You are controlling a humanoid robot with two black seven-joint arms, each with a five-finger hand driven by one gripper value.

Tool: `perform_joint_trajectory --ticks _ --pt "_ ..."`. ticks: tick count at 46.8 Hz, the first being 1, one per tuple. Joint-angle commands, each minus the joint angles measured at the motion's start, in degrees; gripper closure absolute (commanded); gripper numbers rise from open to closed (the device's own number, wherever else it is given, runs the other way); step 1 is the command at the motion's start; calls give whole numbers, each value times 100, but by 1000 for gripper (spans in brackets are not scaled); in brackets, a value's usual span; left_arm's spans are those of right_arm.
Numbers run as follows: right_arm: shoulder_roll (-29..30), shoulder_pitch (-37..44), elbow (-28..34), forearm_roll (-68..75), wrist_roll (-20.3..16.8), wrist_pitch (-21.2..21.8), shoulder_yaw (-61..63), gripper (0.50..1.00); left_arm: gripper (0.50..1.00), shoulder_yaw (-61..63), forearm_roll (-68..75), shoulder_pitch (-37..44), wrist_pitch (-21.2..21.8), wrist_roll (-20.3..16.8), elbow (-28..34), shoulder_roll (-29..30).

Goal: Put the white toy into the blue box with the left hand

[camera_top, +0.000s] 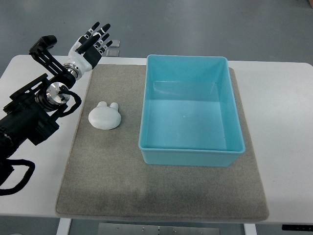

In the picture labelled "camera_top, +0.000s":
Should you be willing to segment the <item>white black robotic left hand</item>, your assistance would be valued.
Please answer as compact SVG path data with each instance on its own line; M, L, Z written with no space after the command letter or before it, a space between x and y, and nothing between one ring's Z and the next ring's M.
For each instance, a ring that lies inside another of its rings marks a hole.
M84 35L82 35L72 46L68 53L68 60L63 64L76 79L91 71L100 61L103 53L112 45L112 40L107 32L111 25L109 23L99 27L96 22Z

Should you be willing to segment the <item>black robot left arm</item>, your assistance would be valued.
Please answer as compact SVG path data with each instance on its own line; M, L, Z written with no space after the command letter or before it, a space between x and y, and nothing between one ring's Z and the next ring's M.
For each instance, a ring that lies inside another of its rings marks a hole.
M38 145L59 129L57 119L73 113L82 103L70 89L81 74L70 66L61 65L50 53L57 43L54 35L41 37L29 50L32 58L53 74L46 73L23 86L12 95L4 107L6 116L0 121L0 182L3 184L14 171L14 166L28 169L14 187L1 189L0 194L12 195L29 182L35 164L29 160L13 160L11 156L25 140Z

